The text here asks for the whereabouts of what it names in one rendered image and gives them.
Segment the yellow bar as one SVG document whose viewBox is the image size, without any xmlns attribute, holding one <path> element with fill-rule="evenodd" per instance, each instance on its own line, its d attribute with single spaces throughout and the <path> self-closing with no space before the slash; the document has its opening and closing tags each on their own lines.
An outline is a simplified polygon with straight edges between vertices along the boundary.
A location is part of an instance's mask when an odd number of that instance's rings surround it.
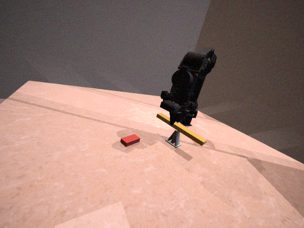
<svg viewBox="0 0 304 228">
<path fill-rule="evenodd" d="M 163 113 L 159 113 L 156 116 L 160 120 L 164 121 L 166 124 L 170 125 L 170 118 Z M 184 134 L 188 138 L 192 139 L 194 142 L 198 143 L 199 145 L 203 146 L 206 143 L 206 139 L 203 137 L 199 136 L 198 134 L 194 133 L 190 129 L 186 128 L 185 126 L 179 124 L 178 122 L 175 122 L 173 125 L 170 125 L 180 133 Z"/>
</svg>

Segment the red rectangular block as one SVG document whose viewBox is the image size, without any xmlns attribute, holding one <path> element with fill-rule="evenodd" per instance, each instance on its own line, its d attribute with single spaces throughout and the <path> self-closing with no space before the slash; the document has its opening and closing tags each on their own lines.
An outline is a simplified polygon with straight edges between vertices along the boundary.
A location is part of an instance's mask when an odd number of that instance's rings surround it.
<svg viewBox="0 0 304 228">
<path fill-rule="evenodd" d="M 133 135 L 121 138 L 120 143 L 122 143 L 125 147 L 127 147 L 132 144 L 138 143 L 139 141 L 140 141 L 140 138 L 137 135 L 133 134 Z"/>
</svg>

